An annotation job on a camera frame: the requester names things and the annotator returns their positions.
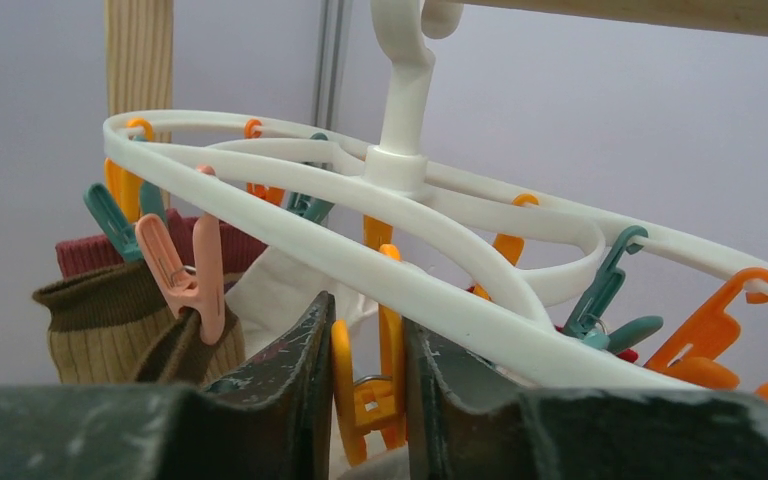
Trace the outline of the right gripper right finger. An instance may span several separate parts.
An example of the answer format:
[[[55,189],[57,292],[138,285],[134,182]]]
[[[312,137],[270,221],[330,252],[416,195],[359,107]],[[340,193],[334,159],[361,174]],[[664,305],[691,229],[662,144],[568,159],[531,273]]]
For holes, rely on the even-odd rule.
[[[522,387],[404,325],[415,479],[768,479],[768,405],[740,393]]]

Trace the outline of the red white striped sock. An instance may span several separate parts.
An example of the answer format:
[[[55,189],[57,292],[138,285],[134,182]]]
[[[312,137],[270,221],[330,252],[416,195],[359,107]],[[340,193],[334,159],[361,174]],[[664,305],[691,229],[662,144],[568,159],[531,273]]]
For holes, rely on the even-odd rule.
[[[478,284],[471,285],[467,288],[467,291],[485,300],[491,301],[491,297],[487,294],[484,288]],[[638,352],[631,348],[616,353],[615,356],[629,363],[635,363],[639,358]]]

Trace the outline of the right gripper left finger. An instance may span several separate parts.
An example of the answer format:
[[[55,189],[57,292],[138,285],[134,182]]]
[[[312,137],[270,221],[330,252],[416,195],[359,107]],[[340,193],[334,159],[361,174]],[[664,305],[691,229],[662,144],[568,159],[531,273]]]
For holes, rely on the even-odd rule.
[[[205,389],[0,386],[0,479],[325,479],[334,298]]]

